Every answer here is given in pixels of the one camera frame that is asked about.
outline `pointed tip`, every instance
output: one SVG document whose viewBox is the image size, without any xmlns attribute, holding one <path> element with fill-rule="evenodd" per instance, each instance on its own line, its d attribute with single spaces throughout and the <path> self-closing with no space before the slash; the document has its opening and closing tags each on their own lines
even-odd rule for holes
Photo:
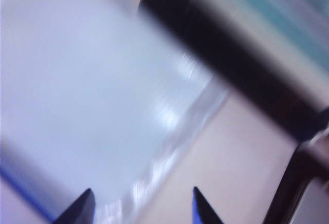
<svg viewBox="0 0 329 224">
<path fill-rule="evenodd" d="M 198 219 L 200 222 L 195 223 L 217 223 L 223 224 L 221 219 L 217 216 L 214 209 L 207 202 L 198 187 L 193 188 L 193 201 L 195 202 L 196 211 L 198 213 Z"/>
<path fill-rule="evenodd" d="M 95 196 L 92 190 L 88 188 L 53 224 L 91 224 L 93 222 L 94 211 Z"/>
</svg>

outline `beige surface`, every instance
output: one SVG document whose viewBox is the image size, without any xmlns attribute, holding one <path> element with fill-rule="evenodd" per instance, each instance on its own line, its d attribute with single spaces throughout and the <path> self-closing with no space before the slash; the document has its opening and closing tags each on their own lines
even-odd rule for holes
<svg viewBox="0 0 329 224">
<path fill-rule="evenodd" d="M 12 186 L 1 177 L 1 217 L 3 224 L 48 223 L 24 200 Z"/>
<path fill-rule="evenodd" d="M 191 223 L 196 185 L 225 223 L 262 223 L 294 148 L 281 130 L 232 94 L 137 222 Z"/>
</svg>

